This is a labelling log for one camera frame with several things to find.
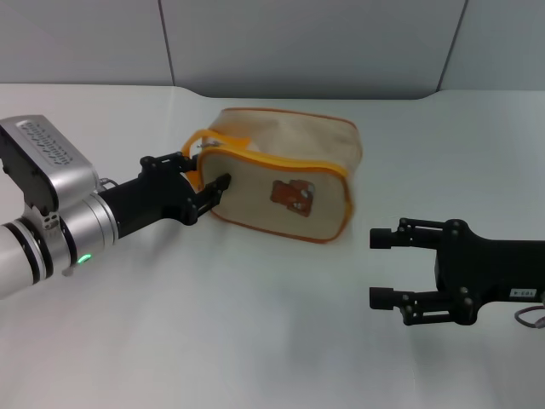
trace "white table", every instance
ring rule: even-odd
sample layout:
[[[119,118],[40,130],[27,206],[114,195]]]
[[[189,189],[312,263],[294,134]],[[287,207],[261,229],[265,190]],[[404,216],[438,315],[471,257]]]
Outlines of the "white table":
[[[126,181],[223,107],[351,119],[358,211],[312,245],[205,216],[121,240],[72,278],[0,302],[0,407],[512,408],[542,403],[545,331],[484,307],[476,325],[405,327],[370,286],[434,290],[433,251],[369,251],[401,216],[460,217],[497,239],[545,239],[545,93],[446,91],[419,101],[215,100],[184,89],[0,85],[0,117],[46,115]],[[22,198],[0,177],[8,222]]]

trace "green led light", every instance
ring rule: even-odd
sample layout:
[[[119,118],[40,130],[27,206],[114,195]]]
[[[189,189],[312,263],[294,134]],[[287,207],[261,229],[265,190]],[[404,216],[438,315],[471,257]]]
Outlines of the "green led light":
[[[77,264],[82,264],[83,262],[88,261],[92,256],[90,254],[86,254],[84,256],[79,257],[79,260],[77,260]]]

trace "bag handle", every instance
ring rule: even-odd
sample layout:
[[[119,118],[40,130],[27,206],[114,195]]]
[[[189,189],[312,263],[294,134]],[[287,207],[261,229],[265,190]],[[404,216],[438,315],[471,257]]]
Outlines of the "bag handle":
[[[195,132],[191,138],[189,138],[184,146],[181,148],[181,154],[183,156],[190,157],[191,148],[193,144],[198,140],[203,140],[203,143],[206,143],[207,138],[216,139],[222,141],[227,145],[232,145],[240,149],[245,149],[250,144],[250,138],[237,138],[233,136],[222,135],[214,130],[198,130]],[[192,170],[191,172],[186,172],[187,180],[192,184],[193,188],[199,190],[199,177],[198,170]]]

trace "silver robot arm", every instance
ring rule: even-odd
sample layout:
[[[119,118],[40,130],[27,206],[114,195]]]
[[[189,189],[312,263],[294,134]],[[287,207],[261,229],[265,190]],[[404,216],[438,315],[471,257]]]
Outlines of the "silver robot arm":
[[[3,171],[23,191],[23,215],[0,226],[0,299],[55,273],[71,275],[159,219],[186,225],[220,203],[230,176],[195,193],[181,173],[196,158],[141,159],[132,181],[105,189],[94,166],[42,115],[0,120]]]

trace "pouch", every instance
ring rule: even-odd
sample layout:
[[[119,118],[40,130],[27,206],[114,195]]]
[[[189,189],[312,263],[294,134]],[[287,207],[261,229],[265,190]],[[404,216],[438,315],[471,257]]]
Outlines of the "pouch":
[[[201,141],[197,190],[229,173],[230,187],[212,212],[227,222],[292,239],[335,239],[354,209],[350,181],[362,158],[356,125],[345,119],[265,108],[228,108]]]

